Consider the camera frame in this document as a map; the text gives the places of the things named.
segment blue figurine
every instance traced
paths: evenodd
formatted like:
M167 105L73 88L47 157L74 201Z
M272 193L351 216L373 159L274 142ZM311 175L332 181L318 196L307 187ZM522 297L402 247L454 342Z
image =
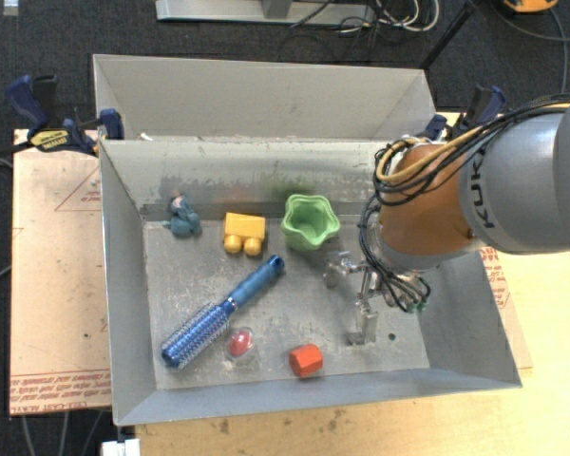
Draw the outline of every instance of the blue figurine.
M176 237L188 238L194 235L200 235L202 228L200 226L200 218L188 203L184 195L177 196L171 201L171 233Z

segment gray bin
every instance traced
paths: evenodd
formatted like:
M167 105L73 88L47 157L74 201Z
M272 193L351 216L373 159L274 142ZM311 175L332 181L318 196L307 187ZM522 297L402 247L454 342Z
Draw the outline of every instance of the gray bin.
M363 346L346 342L360 276L334 290L321 280L329 252L361 259L356 224L375 151L434 114L422 71L126 56L95 56L94 65L98 112L113 106L125 122L125 140L103 141L100 153L115 424L520 385L478 255L427 273L433 293L422 313L373 299L377 340ZM137 140L142 133L152 142ZM339 236L318 251L283 241L295 193L326 196L340 218ZM164 227L178 194L200 215L199 237ZM267 219L259 258L224 252L228 211ZM232 363L218 340L184 370L168 369L166 336L272 254L284 274L231 318L256 333L256 356ZM306 343L322 350L324 368L298 379L288 352Z

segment green flower-shaped cup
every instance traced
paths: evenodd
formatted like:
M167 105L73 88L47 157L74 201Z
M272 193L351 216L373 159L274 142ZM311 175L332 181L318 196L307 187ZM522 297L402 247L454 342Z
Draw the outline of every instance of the green flower-shaped cup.
M290 248L316 250L339 231L340 221L325 197L294 194L287 198L281 232Z

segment yellow block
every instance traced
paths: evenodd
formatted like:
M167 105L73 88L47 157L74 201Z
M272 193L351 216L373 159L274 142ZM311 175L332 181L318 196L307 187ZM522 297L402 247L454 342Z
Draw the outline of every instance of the yellow block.
M259 255L266 235L266 218L226 213L224 219L224 250L236 254L241 249L250 257Z

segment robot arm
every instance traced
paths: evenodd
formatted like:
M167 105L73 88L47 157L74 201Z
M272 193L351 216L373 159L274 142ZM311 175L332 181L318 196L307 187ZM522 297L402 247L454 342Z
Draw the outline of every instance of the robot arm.
M456 141L403 145L392 173L392 154L381 156L382 204L368 226L387 269L419 272L484 245L510 254L570 250L568 97L535 102Z

